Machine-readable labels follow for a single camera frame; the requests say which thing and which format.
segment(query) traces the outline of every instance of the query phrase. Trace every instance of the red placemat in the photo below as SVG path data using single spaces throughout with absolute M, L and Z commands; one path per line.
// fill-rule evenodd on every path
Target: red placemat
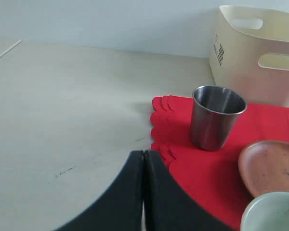
M 260 140 L 289 142 L 289 108 L 248 104 L 234 126 L 226 145 L 207 152 L 189 141 L 193 100 L 164 96 L 152 101 L 155 142 L 152 150 L 182 188 L 213 216 L 239 230 L 245 207 L 252 200 L 240 178 L 237 160 L 241 150 Z

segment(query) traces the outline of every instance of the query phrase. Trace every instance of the metal cup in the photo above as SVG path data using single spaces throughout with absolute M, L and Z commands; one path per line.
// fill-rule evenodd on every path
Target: metal cup
M 221 149 L 247 103 L 236 92 L 219 86 L 193 90 L 191 142 L 207 151 Z

